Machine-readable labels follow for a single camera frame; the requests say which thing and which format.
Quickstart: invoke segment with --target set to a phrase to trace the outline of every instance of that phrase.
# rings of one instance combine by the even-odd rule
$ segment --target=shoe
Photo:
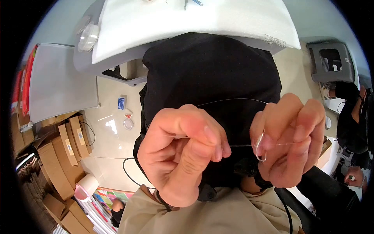
[[[321,87],[321,85],[319,85],[319,87],[320,87],[320,90],[321,90],[321,94],[322,94],[322,96],[324,97],[325,100],[332,99],[328,95],[330,90],[328,89],[327,85],[323,85],[322,87]]]
[[[330,88],[328,84],[323,84],[323,83],[318,83],[319,89],[321,90],[321,94],[324,97],[325,100],[330,100],[330,99],[336,99],[336,97],[330,97],[329,92]]]

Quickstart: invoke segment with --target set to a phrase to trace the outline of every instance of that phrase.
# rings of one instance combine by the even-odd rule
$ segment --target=white wall
[[[332,2],[329,0],[283,0],[283,2],[291,15],[300,40],[306,43],[326,39],[338,39],[344,42],[357,65],[358,73],[370,77],[369,66],[359,42]]]
[[[26,47],[23,61],[38,43],[74,44],[74,27],[95,0],[58,0],[44,17]]]

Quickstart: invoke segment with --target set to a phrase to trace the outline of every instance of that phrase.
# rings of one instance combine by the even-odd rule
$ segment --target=colorful mat
[[[123,203],[127,203],[134,192],[120,191],[115,189],[107,189],[98,187],[93,194],[93,197],[104,207],[104,209],[111,215],[113,201],[119,199]]]

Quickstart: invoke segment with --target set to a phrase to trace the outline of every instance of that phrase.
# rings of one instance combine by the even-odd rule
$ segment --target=black cord bracelet
[[[160,196],[160,192],[157,190],[156,191],[156,197],[157,199],[161,202],[161,204],[163,204],[166,208],[166,211],[167,212],[170,212],[171,211],[171,208],[170,208],[170,205],[168,203],[166,203]]]

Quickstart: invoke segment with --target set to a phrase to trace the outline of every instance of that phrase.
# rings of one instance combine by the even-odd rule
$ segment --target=tile floor
[[[299,96],[303,103],[310,98],[322,102],[318,85],[311,78],[311,60],[306,44],[301,43],[302,50],[286,48],[274,56],[282,82],[281,95],[292,92]],[[139,92],[144,84],[130,87],[126,84],[98,77],[98,92],[101,107],[85,110],[85,118],[95,132],[96,140],[89,158],[83,160],[84,169],[92,173],[100,186],[136,191],[138,186],[124,173],[122,163],[125,158],[133,157],[134,141],[140,132],[141,105]],[[122,124],[125,119],[124,111],[117,109],[118,97],[127,95],[127,108],[134,114],[135,124],[130,131]],[[336,155],[330,157],[327,173],[333,170]],[[126,170],[138,183],[151,184],[143,176],[134,160],[126,162]]]

